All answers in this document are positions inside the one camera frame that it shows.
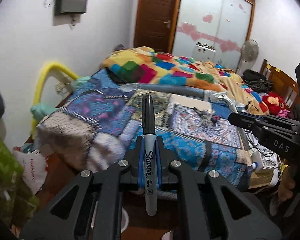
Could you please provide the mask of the wooden headboard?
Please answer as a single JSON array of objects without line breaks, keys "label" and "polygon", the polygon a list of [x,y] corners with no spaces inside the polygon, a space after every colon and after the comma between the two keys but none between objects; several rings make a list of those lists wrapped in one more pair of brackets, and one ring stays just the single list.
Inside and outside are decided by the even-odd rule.
[{"label": "wooden headboard", "polygon": [[283,97],[289,109],[292,109],[295,104],[300,103],[298,84],[284,71],[272,66],[264,59],[260,73],[273,83],[273,91]]}]

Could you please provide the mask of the small black wall monitor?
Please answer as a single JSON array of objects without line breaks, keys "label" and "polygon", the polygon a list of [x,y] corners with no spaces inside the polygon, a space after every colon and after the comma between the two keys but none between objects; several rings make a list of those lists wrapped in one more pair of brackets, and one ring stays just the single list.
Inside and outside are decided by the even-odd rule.
[{"label": "small black wall monitor", "polygon": [[55,0],[55,15],[84,14],[87,9],[87,0]]}]

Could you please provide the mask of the colourful patchwork blanket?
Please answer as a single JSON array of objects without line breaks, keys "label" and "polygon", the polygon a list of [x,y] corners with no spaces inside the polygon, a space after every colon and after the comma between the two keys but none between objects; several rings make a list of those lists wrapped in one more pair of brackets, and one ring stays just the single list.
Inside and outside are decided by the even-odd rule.
[{"label": "colourful patchwork blanket", "polygon": [[177,57],[149,47],[138,47],[113,52],[101,63],[101,68],[127,83],[189,86],[227,92],[231,100],[247,106],[249,113],[269,114],[269,108],[259,94],[245,85],[238,74],[219,68],[211,61],[196,61],[191,57]]}]

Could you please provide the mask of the frosted sliding wardrobe with hearts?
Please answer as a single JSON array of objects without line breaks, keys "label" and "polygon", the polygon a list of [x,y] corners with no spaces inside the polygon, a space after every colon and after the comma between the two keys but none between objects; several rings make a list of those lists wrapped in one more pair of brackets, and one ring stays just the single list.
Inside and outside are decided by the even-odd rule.
[{"label": "frosted sliding wardrobe with hearts", "polygon": [[181,0],[172,54],[192,57],[194,45],[216,49],[213,63],[235,70],[253,5],[246,0]]}]

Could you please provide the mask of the black sharpie marker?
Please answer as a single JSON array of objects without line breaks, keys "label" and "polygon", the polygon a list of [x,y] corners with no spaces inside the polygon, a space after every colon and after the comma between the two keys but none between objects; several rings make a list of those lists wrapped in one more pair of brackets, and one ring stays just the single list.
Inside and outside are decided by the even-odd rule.
[{"label": "black sharpie marker", "polygon": [[144,182],[146,211],[154,216],[157,211],[157,173],[155,160],[155,120],[154,106],[150,94],[142,98],[142,127],[144,140]]}]

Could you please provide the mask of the white egg tray box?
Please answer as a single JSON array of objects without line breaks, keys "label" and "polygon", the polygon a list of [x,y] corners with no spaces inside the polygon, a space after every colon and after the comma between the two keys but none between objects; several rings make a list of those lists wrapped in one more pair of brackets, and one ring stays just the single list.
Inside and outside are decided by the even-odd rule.
[{"label": "white egg tray box", "polygon": [[261,153],[260,151],[254,151],[252,156],[253,163],[257,163],[256,173],[269,173],[278,168],[277,154],[274,152]]}]

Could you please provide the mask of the blue patterned bed sheet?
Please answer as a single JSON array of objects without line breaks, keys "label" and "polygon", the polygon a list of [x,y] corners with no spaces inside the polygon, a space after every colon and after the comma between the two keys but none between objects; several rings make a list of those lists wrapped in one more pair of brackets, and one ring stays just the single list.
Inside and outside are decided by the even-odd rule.
[{"label": "blue patterned bed sheet", "polygon": [[196,171],[216,170],[241,191],[249,188],[249,153],[228,122],[228,107],[136,84],[117,85],[104,69],[37,125],[34,144],[44,155],[60,154],[77,170],[103,171],[143,134],[142,97],[148,94],[154,102],[156,134],[177,159]]}]

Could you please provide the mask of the white shopping bag red text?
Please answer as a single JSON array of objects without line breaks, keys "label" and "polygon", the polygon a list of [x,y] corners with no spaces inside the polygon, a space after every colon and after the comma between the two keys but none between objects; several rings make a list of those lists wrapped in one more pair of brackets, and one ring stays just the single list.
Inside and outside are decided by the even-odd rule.
[{"label": "white shopping bag red text", "polygon": [[18,147],[13,148],[12,154],[24,169],[22,174],[23,181],[30,188],[31,192],[36,194],[46,180],[46,158],[38,150],[24,153]]}]

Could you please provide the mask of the black striped bag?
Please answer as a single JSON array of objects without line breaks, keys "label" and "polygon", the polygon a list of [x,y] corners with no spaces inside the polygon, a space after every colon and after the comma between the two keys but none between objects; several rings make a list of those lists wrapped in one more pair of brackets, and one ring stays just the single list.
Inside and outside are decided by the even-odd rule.
[{"label": "black striped bag", "polygon": [[252,69],[247,69],[243,72],[242,79],[244,83],[257,93],[269,93],[273,90],[273,82]]}]

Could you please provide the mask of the white standing fan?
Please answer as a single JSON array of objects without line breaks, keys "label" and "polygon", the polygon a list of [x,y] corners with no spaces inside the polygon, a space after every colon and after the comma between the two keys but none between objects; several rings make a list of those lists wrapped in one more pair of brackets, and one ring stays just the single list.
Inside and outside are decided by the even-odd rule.
[{"label": "white standing fan", "polygon": [[258,43],[255,40],[247,40],[243,44],[240,49],[240,60],[236,68],[236,72],[239,72],[240,68],[242,67],[243,62],[253,62],[258,57]]}]

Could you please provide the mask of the red plush toy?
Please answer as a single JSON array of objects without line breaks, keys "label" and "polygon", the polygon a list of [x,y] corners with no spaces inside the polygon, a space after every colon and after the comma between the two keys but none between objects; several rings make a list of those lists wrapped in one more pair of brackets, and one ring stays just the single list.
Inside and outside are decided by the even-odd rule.
[{"label": "red plush toy", "polygon": [[288,110],[283,97],[276,93],[270,92],[268,95],[262,96],[262,101],[266,104],[269,109],[269,114],[287,118],[290,111]]}]

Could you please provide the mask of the white small cabinet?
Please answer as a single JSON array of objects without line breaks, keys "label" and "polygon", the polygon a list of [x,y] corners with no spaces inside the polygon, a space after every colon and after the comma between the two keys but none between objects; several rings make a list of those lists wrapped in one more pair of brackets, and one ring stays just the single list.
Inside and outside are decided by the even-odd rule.
[{"label": "white small cabinet", "polygon": [[215,54],[216,49],[213,46],[197,42],[192,51],[192,58],[201,62],[213,61]]}]

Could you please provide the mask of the brown wooden door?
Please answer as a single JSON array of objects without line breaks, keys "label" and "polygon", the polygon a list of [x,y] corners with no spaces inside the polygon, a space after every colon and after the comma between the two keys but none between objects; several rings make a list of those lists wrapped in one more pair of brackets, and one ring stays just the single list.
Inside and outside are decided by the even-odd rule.
[{"label": "brown wooden door", "polygon": [[172,51],[180,0],[138,0],[134,47]]}]

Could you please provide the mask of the yellow foam bed rail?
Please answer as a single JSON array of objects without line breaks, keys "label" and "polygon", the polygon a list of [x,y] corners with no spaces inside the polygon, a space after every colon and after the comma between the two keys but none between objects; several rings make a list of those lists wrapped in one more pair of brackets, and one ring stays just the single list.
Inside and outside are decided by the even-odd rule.
[{"label": "yellow foam bed rail", "polygon": [[77,73],[60,62],[44,63],[38,73],[32,106],[40,102],[50,107],[61,106],[73,91],[71,83],[78,78]]}]

